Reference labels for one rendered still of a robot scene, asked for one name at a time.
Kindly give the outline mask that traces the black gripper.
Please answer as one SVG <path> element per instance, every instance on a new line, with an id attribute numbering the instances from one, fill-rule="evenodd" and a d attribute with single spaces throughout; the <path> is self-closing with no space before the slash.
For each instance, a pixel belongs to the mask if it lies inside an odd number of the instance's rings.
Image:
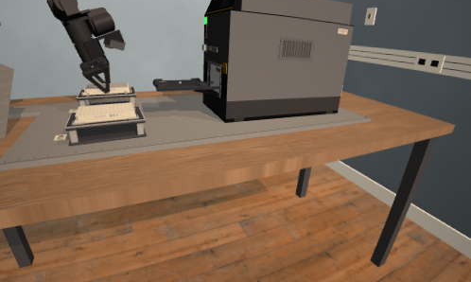
<path id="1" fill-rule="evenodd" d="M 84 42 L 87 42 L 89 40 L 92 40 L 94 38 L 89 38 L 89 39 L 86 39 L 86 40 L 83 40 L 83 41 L 80 41 L 80 43 L 77 43 L 75 44 L 75 49 L 77 50 L 81 60 L 82 60 L 82 64 L 80 64 L 80 68 L 82 70 L 82 74 L 83 76 L 89 80 L 91 83 L 93 83 L 96 87 L 98 87 L 102 92 L 104 92 L 105 94 L 109 93 L 110 92 L 110 83 L 111 83 L 111 79 L 110 79 L 110 65 L 109 65 L 109 62 L 106 58 L 106 56 L 101 56 L 101 57 L 98 57 L 96 59 L 93 59 L 91 60 L 85 46 L 84 46 Z M 92 63 L 90 63 L 92 62 Z M 99 64 L 98 64 L 98 63 Z M 99 66 L 97 66 L 99 65 Z M 96 66 L 95 68 L 91 67 L 91 66 Z M 103 67 L 102 67 L 103 66 Z M 90 68 L 91 67 L 91 68 Z M 100 67 L 100 68 L 99 68 Z M 108 69 L 109 68 L 109 69 Z M 104 76 L 105 76 L 105 81 L 98 75 L 100 73 L 104 73 Z M 101 86 L 95 79 L 93 79 L 92 77 L 95 77 L 97 80 L 99 80 L 101 83 L 105 83 L 106 84 L 106 88 L 104 88 L 103 86 Z"/>

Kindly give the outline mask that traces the small white label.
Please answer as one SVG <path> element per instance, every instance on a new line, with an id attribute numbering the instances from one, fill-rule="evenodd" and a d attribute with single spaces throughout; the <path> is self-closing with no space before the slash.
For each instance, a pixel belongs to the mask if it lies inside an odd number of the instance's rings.
<path id="1" fill-rule="evenodd" d="M 56 137 L 55 137 L 54 140 L 62 140 L 62 139 L 65 139 L 65 138 L 66 138 L 66 135 L 67 135 L 67 134 L 56 135 Z"/>

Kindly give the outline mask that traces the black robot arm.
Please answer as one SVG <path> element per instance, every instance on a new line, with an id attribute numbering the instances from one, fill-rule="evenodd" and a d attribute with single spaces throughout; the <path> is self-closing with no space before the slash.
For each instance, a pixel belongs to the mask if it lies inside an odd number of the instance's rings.
<path id="1" fill-rule="evenodd" d="M 124 51 L 126 43 L 120 30 L 114 31 L 113 18 L 105 8 L 79 11 L 78 0 L 47 0 L 47 4 L 53 15 L 61 20 L 73 44 L 93 37 L 92 34 L 97 37 L 83 43 L 91 60 L 104 55 L 99 43 L 101 39 L 104 39 L 105 47 Z"/>

